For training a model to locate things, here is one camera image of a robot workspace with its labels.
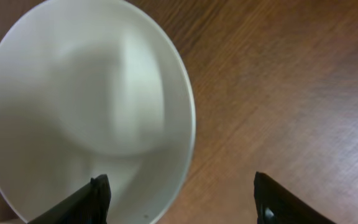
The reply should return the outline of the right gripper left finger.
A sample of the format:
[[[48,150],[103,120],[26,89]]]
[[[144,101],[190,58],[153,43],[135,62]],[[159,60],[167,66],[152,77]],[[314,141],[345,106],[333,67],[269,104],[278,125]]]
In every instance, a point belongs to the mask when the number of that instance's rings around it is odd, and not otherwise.
[[[29,224],[106,224],[110,201],[108,176],[102,174]]]

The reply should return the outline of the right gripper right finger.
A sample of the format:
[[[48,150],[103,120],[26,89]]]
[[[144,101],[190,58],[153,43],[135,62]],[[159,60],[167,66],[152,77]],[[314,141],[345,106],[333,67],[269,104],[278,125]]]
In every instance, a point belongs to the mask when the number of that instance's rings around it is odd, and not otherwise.
[[[265,173],[256,172],[257,224],[334,224]]]

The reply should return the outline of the cream plate front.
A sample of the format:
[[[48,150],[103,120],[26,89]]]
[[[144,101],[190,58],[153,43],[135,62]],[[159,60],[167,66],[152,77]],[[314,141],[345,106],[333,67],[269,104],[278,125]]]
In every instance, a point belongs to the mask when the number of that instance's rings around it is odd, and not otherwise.
[[[0,43],[0,193],[24,222],[101,174],[108,223],[158,222],[195,132],[178,51],[127,1],[45,1]]]

